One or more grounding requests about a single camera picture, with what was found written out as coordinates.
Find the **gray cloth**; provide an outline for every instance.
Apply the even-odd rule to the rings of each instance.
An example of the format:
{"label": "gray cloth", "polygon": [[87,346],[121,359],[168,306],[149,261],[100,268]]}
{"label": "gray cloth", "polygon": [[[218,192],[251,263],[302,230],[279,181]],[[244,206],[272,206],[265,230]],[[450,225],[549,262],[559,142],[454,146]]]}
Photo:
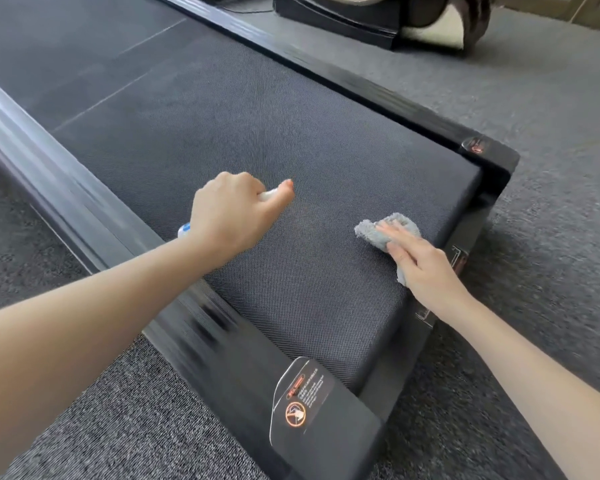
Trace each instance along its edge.
{"label": "gray cloth", "polygon": [[[381,219],[378,222],[371,222],[370,220],[365,219],[354,228],[354,231],[358,237],[361,237],[369,244],[375,246],[381,251],[387,252],[386,243],[391,241],[391,239],[385,236],[385,234],[383,234],[382,232],[378,231],[378,229],[376,229],[376,226],[380,222],[391,221],[398,222],[398,224],[402,225],[402,227],[407,229],[410,233],[420,237],[420,229],[418,229],[418,226],[416,226],[415,222],[413,222],[410,218],[403,216],[399,212],[394,212],[390,216],[385,217],[384,219]],[[397,275],[398,282],[401,285],[406,286],[408,288],[407,280],[400,267],[397,268]]]}

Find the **massage chair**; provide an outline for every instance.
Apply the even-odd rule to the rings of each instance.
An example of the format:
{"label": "massage chair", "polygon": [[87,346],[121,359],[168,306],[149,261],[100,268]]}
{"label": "massage chair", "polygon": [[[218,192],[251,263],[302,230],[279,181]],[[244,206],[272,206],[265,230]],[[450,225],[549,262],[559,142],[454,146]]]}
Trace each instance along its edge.
{"label": "massage chair", "polygon": [[285,18],[384,48],[410,39],[465,50],[487,30],[491,1],[275,0],[274,7]]}

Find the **treadmill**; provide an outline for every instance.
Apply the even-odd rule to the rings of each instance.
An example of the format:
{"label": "treadmill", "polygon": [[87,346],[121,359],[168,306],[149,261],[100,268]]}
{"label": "treadmill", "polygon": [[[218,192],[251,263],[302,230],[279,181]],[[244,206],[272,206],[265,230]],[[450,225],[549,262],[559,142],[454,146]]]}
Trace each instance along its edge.
{"label": "treadmill", "polygon": [[0,0],[0,168],[88,272],[220,171],[294,179],[144,331],[272,480],[366,478],[436,320],[353,227],[401,212],[459,272],[518,160],[199,0]]}

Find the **gray carpet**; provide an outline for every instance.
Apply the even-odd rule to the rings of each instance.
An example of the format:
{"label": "gray carpet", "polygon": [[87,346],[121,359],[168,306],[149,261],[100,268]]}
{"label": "gray carpet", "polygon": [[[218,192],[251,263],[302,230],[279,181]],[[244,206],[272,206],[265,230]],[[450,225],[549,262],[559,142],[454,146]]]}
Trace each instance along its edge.
{"label": "gray carpet", "polygon": [[[600,389],[600,32],[497,10],[485,39],[462,59],[385,52],[273,14],[242,17],[522,154],[464,279],[524,336]],[[0,306],[80,276],[73,257],[0,177]],[[144,339],[5,475],[261,477]],[[390,420],[374,478],[563,476],[477,354],[438,325]]]}

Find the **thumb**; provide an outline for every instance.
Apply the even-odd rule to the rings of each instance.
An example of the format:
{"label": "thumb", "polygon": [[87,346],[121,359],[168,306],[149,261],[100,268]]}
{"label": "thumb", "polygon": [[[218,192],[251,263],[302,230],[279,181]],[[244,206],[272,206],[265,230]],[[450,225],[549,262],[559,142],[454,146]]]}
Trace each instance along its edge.
{"label": "thumb", "polygon": [[278,190],[268,200],[262,202],[261,205],[266,209],[268,214],[277,219],[286,206],[293,201],[295,196],[293,180],[285,180],[278,185]]}
{"label": "thumb", "polygon": [[394,243],[393,241],[389,241],[386,243],[386,250],[389,252],[395,263],[400,267],[408,282],[410,282],[412,278],[416,278],[416,275],[420,272],[420,269],[410,254],[405,251],[403,247]]}

